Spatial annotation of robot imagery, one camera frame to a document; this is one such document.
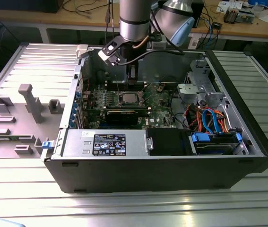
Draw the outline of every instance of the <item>wire bundle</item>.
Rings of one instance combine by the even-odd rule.
[[[203,7],[206,11],[206,13],[201,13],[201,17],[200,19],[204,20],[206,22],[206,27],[208,28],[208,32],[206,33],[203,41],[200,41],[200,44],[199,46],[197,47],[197,49],[199,49],[202,45],[202,48],[205,46],[205,49],[208,49],[211,45],[214,44],[214,47],[213,49],[215,48],[217,42],[218,42],[218,39],[219,39],[219,34],[220,34],[220,30],[219,29],[216,29],[217,30],[217,35],[215,37],[212,38],[212,35],[213,35],[213,28],[212,28],[212,23],[214,22],[213,18],[209,15],[208,13],[208,9],[206,8],[206,6]],[[209,36],[209,40],[207,42],[205,42],[205,39],[207,38],[208,34],[210,34]]]
[[[210,129],[211,124],[214,124],[214,128],[217,133],[229,132],[226,125],[226,116],[220,111],[205,106],[201,106],[199,108],[197,106],[189,105],[184,112],[185,117],[189,110],[196,112],[196,119],[189,125],[189,129],[191,129],[194,123],[197,122],[198,126],[191,130],[199,132],[205,131],[206,133],[214,134],[214,132]],[[209,124],[206,123],[206,116],[212,117]]]

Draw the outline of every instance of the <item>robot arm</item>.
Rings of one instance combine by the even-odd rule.
[[[118,65],[121,58],[132,61],[147,51],[147,41],[157,41],[157,37],[161,39],[158,32],[151,33],[150,30],[152,3],[153,0],[120,0],[120,36],[111,40],[98,53],[103,61],[113,66]],[[156,14],[154,29],[162,31],[176,46],[184,43],[193,26],[190,5],[191,0],[169,0]],[[128,84],[135,84],[138,79],[138,61],[126,66]]]

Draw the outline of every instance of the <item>yellow wire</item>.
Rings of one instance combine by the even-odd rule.
[[[224,126],[225,126],[225,130],[227,131],[227,132],[229,132],[229,130],[227,129],[227,126],[226,126],[226,119],[224,118]]]

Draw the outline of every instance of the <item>green circuit board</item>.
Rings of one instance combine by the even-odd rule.
[[[159,84],[150,84],[143,92],[108,91],[98,86],[92,91],[91,97],[85,102],[89,128],[91,129],[146,129],[175,128],[171,119],[170,93],[160,90]],[[109,109],[125,108],[127,111],[142,113],[138,123],[131,126],[114,125],[111,127],[105,121],[105,113]]]

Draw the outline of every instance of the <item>motherboard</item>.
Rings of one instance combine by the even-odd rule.
[[[84,127],[90,129],[175,128],[170,110],[172,90],[149,83],[139,89],[98,85],[83,93]]]

